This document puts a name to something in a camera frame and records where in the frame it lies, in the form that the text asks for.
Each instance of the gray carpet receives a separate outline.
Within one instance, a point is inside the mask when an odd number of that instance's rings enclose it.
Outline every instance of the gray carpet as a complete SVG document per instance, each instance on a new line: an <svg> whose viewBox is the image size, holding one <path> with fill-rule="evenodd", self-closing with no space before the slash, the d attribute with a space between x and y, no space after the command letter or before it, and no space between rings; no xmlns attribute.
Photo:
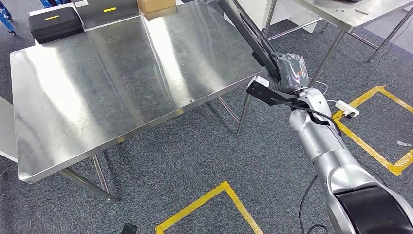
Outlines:
<svg viewBox="0 0 413 234"><path fill-rule="evenodd" d="M0 33L0 96L12 101L8 54L33 44L26 15L41 6L38 1L3 0L3 3L14 14L18 34L13 37L6 31ZM283 21L273 26L270 33L293 26ZM303 55L313 73L337 33L333 26L324 34L299 30L272 44L281 52ZM373 42L380 41L366 30L357 33ZM378 61L364 63L371 53L369 47L345 36L320 78L329 85L326 97L350 102L370 88L385 84L387 90L413 105L412 54L392 46L380 65ZM224 95L238 114L244 90L242 87ZM385 145L390 144L391 162L406 153L406 148L395 142L412 144L411 113L380 95L362 104L360 111L360 117L343 123L368 139L383 155L388 153ZM153 234L157 225L223 181L229 182L265 234L299 233L301 196L315 172L287 125L289 112L287 107L268 107L254 99L245 133L235 136L234 121L213 100L105 150L98 157L110 191L121 200L119 205L107 203L60 175L26 184L18 180L16 164L0 157L5 171L0 176L0 233L118 234L128 222L137 225L140 234ZM372 124L366 124L367 118L374 118ZM413 204L413 165L401 176L394 176L350 138L344 136L344 141L355 158L369 167L368 171L379 174L390 188ZM72 169L98 184L91 159L73 165ZM318 184L309 193L303 219L306 229L321 223L332 232ZM219 194L165 233L253 231L231 199Z"/></svg>

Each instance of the robotic arm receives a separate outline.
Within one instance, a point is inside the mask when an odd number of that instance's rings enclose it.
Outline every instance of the robotic arm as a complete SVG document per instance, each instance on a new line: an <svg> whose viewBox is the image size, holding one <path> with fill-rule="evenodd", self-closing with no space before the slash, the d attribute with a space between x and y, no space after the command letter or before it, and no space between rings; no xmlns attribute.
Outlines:
<svg viewBox="0 0 413 234"><path fill-rule="evenodd" d="M323 185L327 212L337 234L413 234L413 209L365 171L344 145L324 95L308 88L302 57L279 54L236 0L218 0L263 67L247 93L268 105L291 107L289 125Z"/></svg>

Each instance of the black box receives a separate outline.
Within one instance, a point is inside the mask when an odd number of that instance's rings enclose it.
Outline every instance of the black box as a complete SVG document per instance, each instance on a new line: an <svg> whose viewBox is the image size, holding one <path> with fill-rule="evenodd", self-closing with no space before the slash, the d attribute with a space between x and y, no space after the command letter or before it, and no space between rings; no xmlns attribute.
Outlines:
<svg viewBox="0 0 413 234"><path fill-rule="evenodd" d="M71 7L29 16L29 27L40 44L83 32L82 21Z"/></svg>

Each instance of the power strip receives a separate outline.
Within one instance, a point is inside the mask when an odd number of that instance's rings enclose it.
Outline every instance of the power strip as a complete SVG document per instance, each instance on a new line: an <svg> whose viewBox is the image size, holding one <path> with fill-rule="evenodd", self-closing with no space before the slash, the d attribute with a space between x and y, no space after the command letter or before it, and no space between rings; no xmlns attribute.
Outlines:
<svg viewBox="0 0 413 234"><path fill-rule="evenodd" d="M345 116L348 116L349 118L353 118L353 117L360 115L360 111L351 107L349 104L345 103L344 101L338 101L336 103L336 107L342 110L343 114Z"/></svg>

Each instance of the metal table leg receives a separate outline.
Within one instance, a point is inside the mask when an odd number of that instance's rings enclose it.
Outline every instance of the metal table leg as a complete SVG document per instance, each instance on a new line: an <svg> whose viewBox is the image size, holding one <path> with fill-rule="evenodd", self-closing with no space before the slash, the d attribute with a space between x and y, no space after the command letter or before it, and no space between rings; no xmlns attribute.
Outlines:
<svg viewBox="0 0 413 234"><path fill-rule="evenodd" d="M409 17L413 14L413 8L407 13L407 15L399 22L396 28L389 34L389 36L384 40L384 42L378 47L378 49L371 55L367 62L371 62L374 57L380 52L381 49L394 37L394 35L398 32L398 30L403 26L403 24L409 19Z"/></svg>
<svg viewBox="0 0 413 234"><path fill-rule="evenodd" d="M330 47L330 50L328 51L326 57L324 58L320 68L317 70L316 74L314 75L314 77L312 77L313 79L311 80L311 83L309 85L309 87L313 87L314 83L317 81L317 79L319 78L321 72L323 71L323 69L325 68L325 66L327 65L327 62L330 60L331 56L334 53L334 50L336 49L336 47L338 46L338 44L340 43L341 39L343 38L344 34L346 34L345 31L341 30L340 33L338 34L338 36L336 37L336 39L334 40L333 44Z"/></svg>
<svg viewBox="0 0 413 234"><path fill-rule="evenodd" d="M97 187L95 184L92 182L88 181L86 178L83 176L79 175L75 171L73 171L70 168L65 168L59 172L62 176L65 176L66 178L72 180L76 184L82 186L83 188L91 191L92 193L103 197L104 199L107 199L109 202L113 204L119 203L119 199L116 197L110 195L108 192L102 190L101 188Z"/></svg>
<svg viewBox="0 0 413 234"><path fill-rule="evenodd" d="M240 123L240 120L238 119L237 115L231 110L231 108L222 99L222 97L218 97L218 101L220 101L220 103L224 106L224 108L229 112L229 114L232 116L232 118L235 120L235 122Z"/></svg>
<svg viewBox="0 0 413 234"><path fill-rule="evenodd" d="M93 163L94 166L96 167L97 171L97 176L99 177L100 184L102 185L102 189L105 190L105 192L109 193L108 185L106 184L105 177L103 176L102 168L100 168L99 161L97 160L96 155L92 155Z"/></svg>
<svg viewBox="0 0 413 234"><path fill-rule="evenodd" d="M243 132L246 115L248 114L249 105L251 104L251 99L252 99L252 96L247 94L245 97L243 113L241 114L241 120L240 120L240 123L238 124L237 135L241 135L241 133Z"/></svg>
<svg viewBox="0 0 413 234"><path fill-rule="evenodd" d="M264 28L264 32L263 32L264 37L267 37L268 30L270 28L270 24L271 24L271 20L272 20L272 15L274 14L276 4L277 4L277 0L272 0L271 6L270 6L270 11L269 11L268 17L267 17L267 22L265 23L265 28Z"/></svg>
<svg viewBox="0 0 413 234"><path fill-rule="evenodd" d="M326 21L323 28L321 29L321 33L325 32L325 30L327 29L328 24L329 24L329 22Z"/></svg>
<svg viewBox="0 0 413 234"><path fill-rule="evenodd" d="M303 24L303 25L297 26L297 27L292 28L292 29L290 29L290 30L287 30L287 31L285 31L285 32L282 32L282 33L279 33L279 34L274 35L274 36L272 36L272 37L269 37L269 38L267 38L267 40L268 40L268 41L274 40L275 38L282 37L282 36L284 36L284 35L287 35L287 34L289 34L289 33L292 33L292 32L294 32L294 31L297 31L297 30L299 30L299 29L302 29L302 28L304 28L304 27L307 27L307 26L309 26L309 25L311 25L311 24L313 24L313 23L317 23L317 22L319 22L319 21L321 21L321 20L323 20L323 19L322 19L322 18L315 19L315 20L313 20L313 21L311 21L311 22L305 23L305 24Z"/></svg>

